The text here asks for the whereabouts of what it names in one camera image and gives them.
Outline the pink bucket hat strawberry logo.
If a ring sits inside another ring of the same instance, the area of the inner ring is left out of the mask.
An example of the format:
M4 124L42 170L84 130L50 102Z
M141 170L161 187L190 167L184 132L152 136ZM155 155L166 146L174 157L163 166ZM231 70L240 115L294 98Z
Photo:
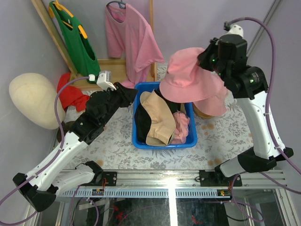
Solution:
M166 74L159 85L165 99L189 103L228 93L218 75L199 67L198 56L204 51L203 48L192 47L171 55Z

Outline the pink bucket hat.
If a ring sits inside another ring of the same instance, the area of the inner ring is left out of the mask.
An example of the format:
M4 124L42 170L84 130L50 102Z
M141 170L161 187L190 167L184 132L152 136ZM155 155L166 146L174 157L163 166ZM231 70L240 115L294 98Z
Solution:
M193 102L196 108L206 115L221 116L226 113L225 96L212 96L204 100Z

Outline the beige bucket hat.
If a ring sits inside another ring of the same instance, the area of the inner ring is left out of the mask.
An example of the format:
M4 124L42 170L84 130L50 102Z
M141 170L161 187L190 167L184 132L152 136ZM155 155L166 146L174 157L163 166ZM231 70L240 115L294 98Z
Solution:
M175 120L166 101L155 90L140 95L140 103L151 119L146 144L167 146L172 143L175 133Z

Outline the blue plastic bin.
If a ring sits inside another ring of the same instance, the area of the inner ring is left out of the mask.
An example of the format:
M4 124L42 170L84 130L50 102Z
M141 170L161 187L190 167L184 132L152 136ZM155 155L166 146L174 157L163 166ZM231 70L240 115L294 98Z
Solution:
M155 82L142 82L138 83L135 86L135 89L138 90L138 93L135 97L134 103L133 103L133 126L132 126L132 144L138 148L138 149L143 149L143 150L163 150L163 149L185 149L185 148L191 148L196 145L198 142L198 136L197 136L197 131L196 131L196 125L195 125L195 119L194 119L194 112L193 112L193 106L192 103L185 103L185 111L186 115L190 118L189 122L189 133L188 136L186 137L186 142L184 144L170 144L167 146L151 146L147 145L146 143L142 143L138 141L138 135L137 135L137 126L135 123L135 112L137 110L138 105L140 104L140 95L144 91L151 92L154 89L159 88L159 81Z

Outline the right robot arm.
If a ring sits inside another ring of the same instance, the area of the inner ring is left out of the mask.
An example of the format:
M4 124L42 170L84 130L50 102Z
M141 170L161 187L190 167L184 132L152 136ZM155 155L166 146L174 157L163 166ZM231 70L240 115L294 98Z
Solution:
M266 172L293 156L282 142L266 103L268 84L264 72L247 64L247 42L238 34L226 34L210 40L198 55L202 69L215 72L243 110L250 129L253 147L215 167L215 182L224 186L243 172Z

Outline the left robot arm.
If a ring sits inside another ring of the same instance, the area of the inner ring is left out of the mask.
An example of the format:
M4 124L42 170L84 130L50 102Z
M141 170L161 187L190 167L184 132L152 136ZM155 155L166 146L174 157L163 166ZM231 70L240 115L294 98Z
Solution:
M129 107L134 102L137 89L126 88L119 82L114 86L115 90L94 92L86 103L85 112L72 124L60 144L34 169L13 177L19 192L37 212L46 210L65 191L80 185L102 183L103 170L94 161L88 161L64 176L60 172L104 131L119 108Z

